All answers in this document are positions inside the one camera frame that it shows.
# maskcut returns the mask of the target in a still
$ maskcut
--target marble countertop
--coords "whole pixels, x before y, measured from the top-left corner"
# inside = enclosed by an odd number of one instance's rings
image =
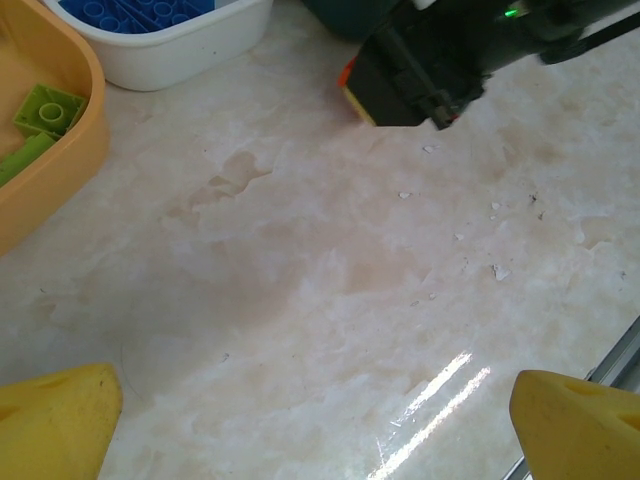
[[[109,88],[110,158],[0,259],[0,383],[111,362],[102,480],[496,479],[522,369],[640,311],[640,36],[498,72],[454,128],[362,124],[297,1],[182,85]]]

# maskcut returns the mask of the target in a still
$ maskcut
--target yellow foam pad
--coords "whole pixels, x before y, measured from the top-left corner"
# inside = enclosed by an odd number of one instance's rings
[[[510,412],[535,480],[640,479],[640,396],[525,371]]]
[[[342,87],[342,91],[344,92],[345,97],[347,97],[347,100],[349,100],[349,103],[351,103],[351,105],[353,105],[353,108],[355,108],[356,112],[358,112],[358,115],[360,115],[360,117],[363,120],[369,122],[371,125],[375,127],[376,122],[373,120],[373,118],[371,118],[371,115],[369,115],[369,113],[365,110],[365,108],[360,104],[356,96],[353,93],[351,93],[351,90],[349,90],[345,86],[345,87]]]
[[[0,388],[0,479],[97,478],[121,410],[106,364]]]

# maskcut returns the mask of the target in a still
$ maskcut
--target lime green lego brick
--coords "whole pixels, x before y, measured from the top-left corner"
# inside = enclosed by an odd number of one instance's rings
[[[13,119],[25,138],[46,133],[59,140],[73,127],[87,106],[87,99],[45,85],[36,85]]]
[[[31,165],[55,143],[56,141],[46,133],[27,138],[20,150],[0,160],[0,187]]]

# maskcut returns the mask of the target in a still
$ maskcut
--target yellow plastic tray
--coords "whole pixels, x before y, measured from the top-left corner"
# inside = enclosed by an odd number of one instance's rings
[[[12,119],[38,83],[89,102],[69,133],[0,187],[0,256],[95,175],[109,149],[104,75],[89,45],[37,0],[0,0],[0,157],[23,144]]]

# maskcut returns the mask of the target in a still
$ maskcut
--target white plastic basket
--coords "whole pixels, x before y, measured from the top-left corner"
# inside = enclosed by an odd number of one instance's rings
[[[175,85],[252,48],[264,35],[273,0],[224,0],[216,10],[179,25],[135,35],[92,27],[58,0],[42,2],[89,42],[109,82],[146,92]]]

